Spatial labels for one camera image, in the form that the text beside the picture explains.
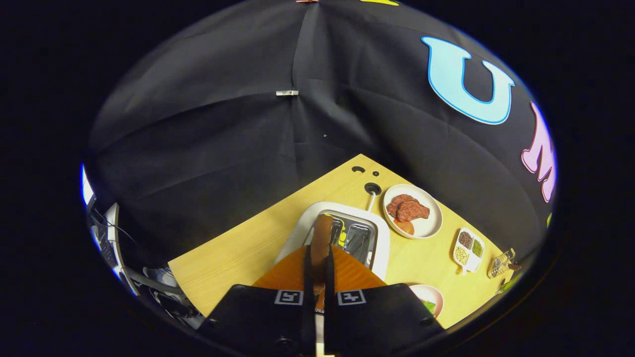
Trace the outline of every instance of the round plate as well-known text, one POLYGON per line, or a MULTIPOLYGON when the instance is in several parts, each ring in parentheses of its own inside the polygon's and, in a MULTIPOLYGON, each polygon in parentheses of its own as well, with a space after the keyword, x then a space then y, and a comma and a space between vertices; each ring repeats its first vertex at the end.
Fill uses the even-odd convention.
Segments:
POLYGON ((412 185, 395 185, 392 186, 386 193, 384 194, 384 217, 388 221, 388 224, 400 235, 410 238, 410 239, 424 239, 430 238, 435 235, 440 229, 441 224, 443 224, 443 214, 441 214, 441 209, 437 204, 436 200, 430 196, 428 192, 420 189, 419 187, 415 187, 412 185), (395 222, 395 217, 388 214, 388 210, 386 206, 388 206, 392 199, 400 194, 409 194, 413 198, 417 199, 419 203, 430 208, 430 215, 428 218, 417 218, 413 219, 410 222, 412 226, 415 228, 415 234, 408 234, 399 228, 395 222))
POLYGON ((443 310, 443 294, 434 286, 430 285, 412 285, 410 287, 413 293, 419 298, 419 300, 432 302, 436 304, 432 314, 434 318, 439 318, 441 311, 443 310))

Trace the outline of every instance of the wire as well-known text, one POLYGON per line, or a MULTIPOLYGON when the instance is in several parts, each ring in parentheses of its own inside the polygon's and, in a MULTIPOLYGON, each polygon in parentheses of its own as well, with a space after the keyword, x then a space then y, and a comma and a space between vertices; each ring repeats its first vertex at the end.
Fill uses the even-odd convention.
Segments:
POLYGON ((373 198, 370 200, 370 205, 368 205, 368 209, 366 211, 370 212, 370 209, 373 208, 373 203, 375 203, 375 193, 371 192, 373 194, 373 198))
POLYGON ((106 219, 106 218, 105 218, 105 217, 104 217, 101 213, 99 213, 99 211, 98 211, 96 208, 94 209, 94 211, 95 211, 95 212, 99 215, 99 217, 101 217, 104 221, 106 221, 106 223, 108 223, 108 225, 105 225, 105 224, 103 224, 103 223, 99 223, 99 222, 97 221, 97 219, 95 219, 95 217, 93 217, 93 216, 91 215, 91 218, 93 219, 93 221, 95 221, 95 223, 99 224, 99 225, 100 225, 100 226, 102 226, 102 227, 106 227, 106 228, 108 228, 108 227, 115 227, 116 229, 119 229, 120 231, 124 232, 124 234, 125 234, 125 235, 127 235, 127 236, 128 236, 128 238, 130 238, 130 240, 132 240, 133 242, 135 242, 135 244, 136 244, 136 245, 140 246, 140 245, 139 245, 139 243, 137 243, 137 241, 135 241, 135 239, 134 239, 134 238, 132 238, 132 237, 130 236, 130 234, 128 234, 128 232, 126 232, 126 231, 124 231, 124 230, 123 230, 123 228, 121 228, 121 227, 117 226, 116 224, 112 224, 112 223, 110 223, 110 222, 109 222, 109 221, 108 221, 108 220, 107 220, 107 219, 106 219))

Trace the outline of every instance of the yellow tabletop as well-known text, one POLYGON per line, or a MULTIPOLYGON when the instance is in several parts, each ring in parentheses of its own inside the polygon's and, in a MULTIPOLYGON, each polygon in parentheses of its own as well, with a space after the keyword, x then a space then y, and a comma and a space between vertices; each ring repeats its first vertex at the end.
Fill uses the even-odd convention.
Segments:
MULTIPOLYGON (((291 196, 239 224, 230 231, 170 261, 170 269, 181 289, 201 314, 207 316, 234 284, 251 285, 274 263, 300 216, 311 204, 332 201, 365 210, 370 195, 364 185, 374 182, 382 188, 371 209, 381 217, 386 190, 397 184, 411 184, 364 155, 311 182, 291 196), (352 171, 353 166, 365 172, 352 171)), ((464 319, 492 298, 512 271, 487 277, 490 261, 502 252, 470 223, 439 202, 443 225, 427 239, 408 239, 391 228, 391 247, 385 282, 432 285, 444 297, 438 317, 448 328, 464 319), (483 263, 475 273, 462 276, 452 259, 459 230, 469 228, 485 242, 483 263)))

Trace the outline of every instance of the pink letter m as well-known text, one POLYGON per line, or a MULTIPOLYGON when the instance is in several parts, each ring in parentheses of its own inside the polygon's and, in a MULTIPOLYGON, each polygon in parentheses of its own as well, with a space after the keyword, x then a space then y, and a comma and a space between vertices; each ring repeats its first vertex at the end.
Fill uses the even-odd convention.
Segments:
POLYGON ((538 181, 542 181, 542 197, 545 202, 549 202, 556 186, 556 158, 545 121, 534 103, 531 103, 531 108, 536 116, 536 132, 531 148, 523 150, 521 159, 527 170, 532 173, 538 172, 538 181))

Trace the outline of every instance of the tomato slice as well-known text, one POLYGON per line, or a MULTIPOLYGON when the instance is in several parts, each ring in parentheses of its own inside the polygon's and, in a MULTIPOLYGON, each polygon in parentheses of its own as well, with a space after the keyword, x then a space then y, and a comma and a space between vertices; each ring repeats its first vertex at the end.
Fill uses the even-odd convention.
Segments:
POLYGON ((395 222, 397 227, 399 227, 402 231, 410 235, 415 234, 415 226, 412 225, 412 222, 402 222, 398 219, 393 220, 393 222, 395 222))

